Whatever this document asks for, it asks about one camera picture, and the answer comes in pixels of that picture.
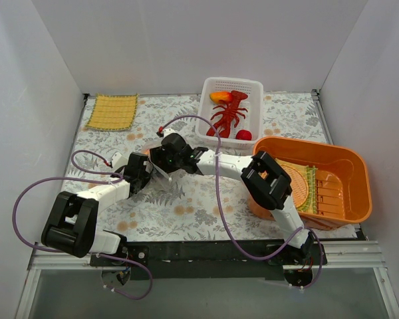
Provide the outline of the clear zip top bag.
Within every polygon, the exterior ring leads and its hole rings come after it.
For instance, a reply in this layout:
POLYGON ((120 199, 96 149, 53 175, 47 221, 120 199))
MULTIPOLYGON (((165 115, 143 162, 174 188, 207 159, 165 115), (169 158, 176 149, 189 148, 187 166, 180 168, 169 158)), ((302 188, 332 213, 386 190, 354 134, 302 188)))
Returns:
POLYGON ((152 163, 152 155, 150 150, 152 148, 158 147, 157 142, 147 142, 142 147, 142 153, 148 156, 149 162, 151 163, 151 178, 153 180, 154 187, 156 189, 167 190, 171 186, 172 178, 161 168, 159 168, 156 164, 152 163))

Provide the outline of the orange yellow fake mango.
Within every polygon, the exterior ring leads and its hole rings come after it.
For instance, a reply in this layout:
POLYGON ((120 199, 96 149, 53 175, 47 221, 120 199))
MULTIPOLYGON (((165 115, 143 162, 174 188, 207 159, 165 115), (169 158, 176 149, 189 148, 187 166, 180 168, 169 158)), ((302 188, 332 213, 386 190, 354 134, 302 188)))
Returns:
POLYGON ((209 94, 210 100, 215 103, 230 103, 233 100, 233 95, 228 91, 217 91, 209 94))

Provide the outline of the red fake lobster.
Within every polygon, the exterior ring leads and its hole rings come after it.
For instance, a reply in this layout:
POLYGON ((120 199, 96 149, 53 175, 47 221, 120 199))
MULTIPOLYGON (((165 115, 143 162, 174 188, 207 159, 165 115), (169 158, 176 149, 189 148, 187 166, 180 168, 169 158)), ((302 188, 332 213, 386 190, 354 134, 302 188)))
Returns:
POLYGON ((240 118, 246 119, 245 114, 248 110, 242 108, 240 104, 248 98, 248 95, 237 90, 232 90, 231 93, 233 95, 232 102, 219 104, 214 103, 215 106, 213 109, 219 110, 219 112, 216 112, 211 117, 210 121, 214 121, 215 118, 218 118, 218 120, 213 123, 213 128, 210 128, 207 131, 207 136, 215 136, 215 133, 217 132, 220 138, 228 138, 231 133, 232 122, 235 122, 234 127, 236 128, 240 123, 240 118))

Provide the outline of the red fake tomato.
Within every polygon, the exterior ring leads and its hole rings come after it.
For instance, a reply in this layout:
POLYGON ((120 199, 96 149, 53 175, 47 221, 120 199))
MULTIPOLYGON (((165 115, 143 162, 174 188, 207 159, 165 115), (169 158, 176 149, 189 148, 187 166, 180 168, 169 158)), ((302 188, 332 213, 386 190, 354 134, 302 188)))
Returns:
POLYGON ((251 141, 252 140, 252 133, 249 130, 240 130, 236 134, 235 138, 237 140, 247 140, 251 141))

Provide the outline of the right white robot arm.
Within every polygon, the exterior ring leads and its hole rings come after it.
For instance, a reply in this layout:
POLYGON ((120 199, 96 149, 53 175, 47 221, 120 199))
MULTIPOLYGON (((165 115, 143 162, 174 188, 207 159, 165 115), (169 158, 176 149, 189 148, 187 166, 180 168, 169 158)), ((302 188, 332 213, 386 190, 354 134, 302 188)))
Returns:
POLYGON ((235 247, 249 259, 267 261, 287 248, 288 258, 295 264, 305 263, 312 255, 313 232, 308 230, 295 207, 289 174, 267 153, 254 156, 222 154, 205 147, 192 148, 179 134, 171 133, 159 146, 149 150, 151 162, 162 171, 179 169, 196 175, 213 175, 217 206, 222 209, 219 193, 221 176, 242 181, 250 196, 260 207, 272 214, 285 242, 270 255, 257 257, 241 248, 221 213, 223 226, 235 247))

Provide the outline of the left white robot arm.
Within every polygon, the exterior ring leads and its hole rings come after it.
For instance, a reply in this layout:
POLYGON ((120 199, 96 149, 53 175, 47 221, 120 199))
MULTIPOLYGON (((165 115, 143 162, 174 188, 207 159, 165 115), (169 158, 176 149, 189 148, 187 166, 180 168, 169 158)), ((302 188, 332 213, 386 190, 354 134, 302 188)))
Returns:
POLYGON ((112 265, 123 265, 128 249, 123 237, 97 228, 99 213, 137 194, 150 181, 152 164, 146 154, 132 153, 128 158, 114 154, 112 165, 119 165, 111 181, 88 191, 57 195, 41 243, 75 257, 104 253, 112 265))

